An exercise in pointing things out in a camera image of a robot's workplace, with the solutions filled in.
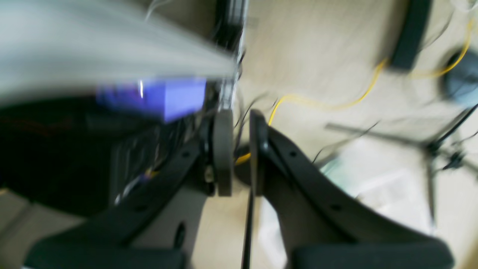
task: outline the purple object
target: purple object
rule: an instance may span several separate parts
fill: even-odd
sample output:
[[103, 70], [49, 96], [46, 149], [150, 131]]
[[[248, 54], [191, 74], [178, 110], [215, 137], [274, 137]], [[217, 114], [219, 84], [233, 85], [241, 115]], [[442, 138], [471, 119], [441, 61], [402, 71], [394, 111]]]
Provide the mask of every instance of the purple object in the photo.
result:
[[201, 110], [205, 91], [205, 78], [139, 80], [101, 86], [96, 99], [112, 110], [137, 112], [169, 123]]

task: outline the tripod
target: tripod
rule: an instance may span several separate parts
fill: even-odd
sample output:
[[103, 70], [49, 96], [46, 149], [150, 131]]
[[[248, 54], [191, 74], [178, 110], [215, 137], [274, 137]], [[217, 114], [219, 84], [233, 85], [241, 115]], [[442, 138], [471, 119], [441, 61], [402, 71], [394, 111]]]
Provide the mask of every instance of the tripod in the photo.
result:
[[337, 130], [342, 132], [349, 132], [354, 134], [369, 135], [379, 139], [384, 139], [401, 145], [411, 146], [419, 148], [425, 154], [425, 161], [427, 165], [427, 185], [428, 185], [428, 202], [430, 205], [430, 214], [432, 216], [433, 224], [435, 224], [435, 161], [438, 156], [443, 156], [448, 159], [448, 164], [445, 165], [442, 170], [457, 169], [460, 167], [466, 167], [470, 171], [478, 175], [478, 166], [464, 160], [465, 153], [461, 147], [455, 151], [449, 151], [442, 149], [443, 142], [451, 136], [456, 130], [473, 114], [478, 108], [475, 105], [471, 109], [464, 110], [457, 116], [451, 124], [449, 124], [437, 137], [428, 141], [415, 141], [408, 138], [403, 138], [395, 135], [380, 134], [376, 132], [370, 132], [362, 129], [351, 128], [339, 124], [329, 123], [326, 125], [326, 129]]

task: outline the purple box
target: purple box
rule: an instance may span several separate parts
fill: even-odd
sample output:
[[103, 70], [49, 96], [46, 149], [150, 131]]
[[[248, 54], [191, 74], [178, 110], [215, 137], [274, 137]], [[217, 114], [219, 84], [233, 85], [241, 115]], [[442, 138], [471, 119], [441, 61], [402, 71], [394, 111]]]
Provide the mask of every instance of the purple box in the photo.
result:
[[201, 110], [205, 91], [205, 78], [150, 79], [101, 86], [96, 99], [112, 110], [137, 112], [169, 123]]

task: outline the beige floor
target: beige floor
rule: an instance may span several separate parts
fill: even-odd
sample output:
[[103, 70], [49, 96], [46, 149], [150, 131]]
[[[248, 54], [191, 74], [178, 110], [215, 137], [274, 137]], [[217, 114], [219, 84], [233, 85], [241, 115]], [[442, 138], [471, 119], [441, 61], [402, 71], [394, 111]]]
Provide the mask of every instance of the beige floor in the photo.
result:
[[[341, 104], [360, 96], [368, 86], [374, 67], [389, 55], [396, 41], [403, 15], [402, 0], [250, 0], [244, 73], [239, 90], [248, 104], [266, 92], [269, 98], [257, 108], [269, 115], [273, 101], [285, 94], [330, 104]], [[201, 13], [212, 13], [211, 1]], [[164, 6], [164, 15], [175, 8]], [[435, 0], [426, 40], [433, 38], [452, 12], [448, 0]], [[183, 12], [180, 24], [190, 24], [189, 12]], [[445, 56], [455, 52], [464, 40], [467, 18], [455, 12], [449, 29], [431, 47], [424, 50], [417, 69], [441, 66]], [[194, 32], [206, 33], [196, 26]], [[477, 39], [473, 38], [473, 47]], [[325, 145], [348, 136], [324, 130], [327, 122], [367, 128], [377, 120], [377, 131], [424, 139], [445, 125], [461, 110], [438, 98], [436, 79], [410, 80], [405, 75], [385, 71], [373, 92], [359, 105], [342, 111], [327, 111], [285, 103], [278, 109], [273, 126], [289, 136], [310, 158]], [[462, 136], [478, 128], [478, 115], [463, 126]], [[370, 140], [382, 148], [387, 160], [418, 175], [425, 196], [425, 177], [418, 151]], [[466, 143], [478, 153], [478, 139]], [[470, 155], [478, 163], [478, 155]], [[478, 267], [478, 184], [476, 176], [465, 169], [447, 171], [438, 179], [437, 234], [451, 247], [458, 269]], [[248, 189], [237, 183], [233, 199], [212, 198], [206, 203], [193, 263], [197, 269], [240, 268]], [[1, 223], [19, 214], [27, 206], [12, 195], [0, 196]], [[40, 220], [50, 218], [52, 223]], [[24, 229], [37, 231], [40, 237], [80, 222], [37, 207], [23, 220]], [[35, 238], [22, 233], [0, 237], [0, 268], [18, 268], [24, 252]], [[272, 269], [264, 249], [254, 245], [253, 268]]]

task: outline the screw hole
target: screw hole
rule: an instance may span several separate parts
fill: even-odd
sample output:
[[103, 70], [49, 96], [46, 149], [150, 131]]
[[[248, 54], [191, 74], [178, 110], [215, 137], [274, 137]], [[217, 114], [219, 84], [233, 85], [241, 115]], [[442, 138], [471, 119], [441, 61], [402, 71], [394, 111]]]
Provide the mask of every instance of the screw hole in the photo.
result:
[[144, 205], [144, 204], [142, 204], [142, 205], [137, 205], [137, 206], [134, 208], [134, 210], [135, 210], [136, 212], [143, 212], [143, 211], [145, 211], [146, 209], [148, 209], [148, 206], [146, 206], [146, 205]]
[[337, 211], [337, 212], [342, 211], [342, 207], [339, 204], [332, 204], [332, 205], [330, 205], [330, 208], [332, 208], [332, 210]]
[[176, 235], [174, 236], [174, 247], [181, 248], [186, 238], [186, 226], [184, 222], [181, 222], [176, 230]]

